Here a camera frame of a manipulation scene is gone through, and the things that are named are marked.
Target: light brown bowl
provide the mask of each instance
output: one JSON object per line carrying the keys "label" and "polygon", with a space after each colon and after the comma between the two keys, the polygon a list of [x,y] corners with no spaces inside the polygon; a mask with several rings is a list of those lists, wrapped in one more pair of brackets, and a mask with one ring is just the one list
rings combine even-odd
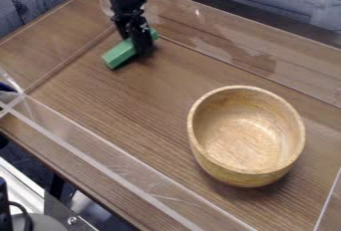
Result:
{"label": "light brown bowl", "polygon": [[259,187],[289,171],[305,143],[301,117],[275,93],[233,86],[208,93],[188,116],[192,151],[219,180]]}

